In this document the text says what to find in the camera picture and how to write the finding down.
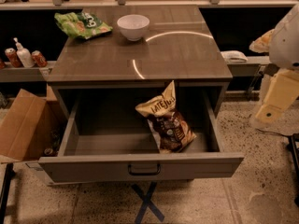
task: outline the black tape x mark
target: black tape x mark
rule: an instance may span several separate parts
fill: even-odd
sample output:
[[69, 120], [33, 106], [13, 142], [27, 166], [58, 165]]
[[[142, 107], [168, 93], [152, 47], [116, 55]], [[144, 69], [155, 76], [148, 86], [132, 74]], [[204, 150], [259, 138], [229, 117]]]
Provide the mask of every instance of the black tape x mark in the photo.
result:
[[164, 215], [163, 213], [155, 206], [155, 204], [150, 200], [153, 194], [153, 191], [155, 191], [155, 188], [157, 186], [157, 183], [151, 182], [149, 186], [149, 190], [147, 192], [147, 195], [144, 195], [142, 189], [134, 184], [132, 185], [132, 189], [138, 194], [138, 196], [143, 200], [143, 203], [140, 207], [140, 210], [138, 212], [138, 215], [135, 219], [135, 224], [141, 223], [143, 216], [146, 213], [147, 208], [151, 210], [151, 212], [161, 221], [164, 221]]

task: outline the black cable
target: black cable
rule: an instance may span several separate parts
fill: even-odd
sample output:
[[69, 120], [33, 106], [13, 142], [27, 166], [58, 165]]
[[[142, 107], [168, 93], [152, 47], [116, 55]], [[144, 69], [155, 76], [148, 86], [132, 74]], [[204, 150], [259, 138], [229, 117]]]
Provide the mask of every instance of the black cable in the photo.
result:
[[264, 134], [271, 134], [271, 135], [282, 136], [282, 137], [286, 137], [286, 138], [291, 137], [291, 135], [285, 135], [285, 134], [282, 134], [282, 133], [271, 132], [271, 131], [263, 131], [263, 130], [260, 130], [260, 129], [256, 129], [256, 130], [258, 132], [261, 132], [261, 133], [264, 133]]

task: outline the drawer handle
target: drawer handle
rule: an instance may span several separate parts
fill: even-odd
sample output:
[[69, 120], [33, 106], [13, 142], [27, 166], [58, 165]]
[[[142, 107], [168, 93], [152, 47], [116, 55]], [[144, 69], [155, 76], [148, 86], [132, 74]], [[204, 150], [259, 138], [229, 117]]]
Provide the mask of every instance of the drawer handle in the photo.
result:
[[160, 165], [160, 163], [157, 164], [157, 171], [156, 172], [152, 172], [152, 173], [135, 173], [135, 172], [132, 172], [132, 165], [129, 164], [128, 171], [129, 171], [130, 175], [158, 175], [161, 172], [161, 165]]

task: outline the green chip bag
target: green chip bag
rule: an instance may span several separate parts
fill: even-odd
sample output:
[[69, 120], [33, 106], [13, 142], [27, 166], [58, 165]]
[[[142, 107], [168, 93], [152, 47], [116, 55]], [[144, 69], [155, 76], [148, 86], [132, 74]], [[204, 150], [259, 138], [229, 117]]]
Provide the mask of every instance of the green chip bag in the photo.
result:
[[87, 12], [55, 13], [58, 27], [69, 37], [90, 39], [112, 31], [112, 27]]

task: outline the concrete floor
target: concrete floor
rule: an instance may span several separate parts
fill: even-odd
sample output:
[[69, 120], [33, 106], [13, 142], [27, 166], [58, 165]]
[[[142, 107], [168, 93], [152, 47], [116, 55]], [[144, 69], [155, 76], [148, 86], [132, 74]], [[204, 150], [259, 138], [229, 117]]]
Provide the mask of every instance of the concrete floor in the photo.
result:
[[[225, 151], [245, 155], [231, 178], [47, 187], [17, 162], [5, 223], [297, 224], [299, 186], [288, 140], [249, 126], [255, 104], [226, 101], [218, 116]], [[0, 118], [6, 112], [1, 109]], [[267, 130], [299, 133], [299, 103]], [[5, 167], [0, 165], [1, 179]]]

